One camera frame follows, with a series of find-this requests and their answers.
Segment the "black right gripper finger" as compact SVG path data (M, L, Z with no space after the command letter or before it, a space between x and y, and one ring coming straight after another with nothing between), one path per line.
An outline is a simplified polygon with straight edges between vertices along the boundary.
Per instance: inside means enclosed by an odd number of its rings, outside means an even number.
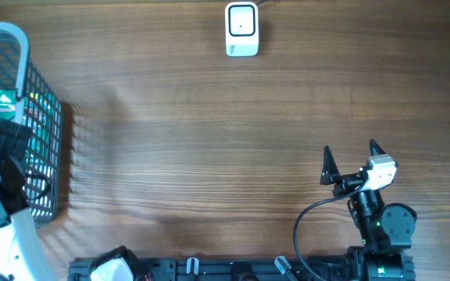
M386 154L386 152L380 147L380 145L374 139L370 139L369 146L371 156Z
M320 185L330 185L339 181L340 173L334 160L330 147L326 145L323 149L323 166L320 177Z

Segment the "green 3M gloves packet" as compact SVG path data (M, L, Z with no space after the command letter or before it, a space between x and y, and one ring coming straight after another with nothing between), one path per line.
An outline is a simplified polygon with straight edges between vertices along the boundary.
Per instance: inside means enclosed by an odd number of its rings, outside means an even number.
M16 115L17 89L0 90L0 119L11 120Z

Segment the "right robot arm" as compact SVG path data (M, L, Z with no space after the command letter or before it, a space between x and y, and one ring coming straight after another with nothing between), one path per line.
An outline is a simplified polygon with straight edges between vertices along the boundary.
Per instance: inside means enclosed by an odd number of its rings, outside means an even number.
M323 150L322 185L333 195L347 196L347 207L359 230L362 246L345 254L341 280L414 280L413 259L404 254L412 246L417 214L408 205L385 204L380 191L394 182L398 163L375 140L370 157L357 173L341 175L329 147Z

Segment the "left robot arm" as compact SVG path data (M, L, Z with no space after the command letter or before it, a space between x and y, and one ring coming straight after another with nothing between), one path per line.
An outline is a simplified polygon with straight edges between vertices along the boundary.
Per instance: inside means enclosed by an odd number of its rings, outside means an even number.
M24 192L30 129L0 119L0 280L54 280Z

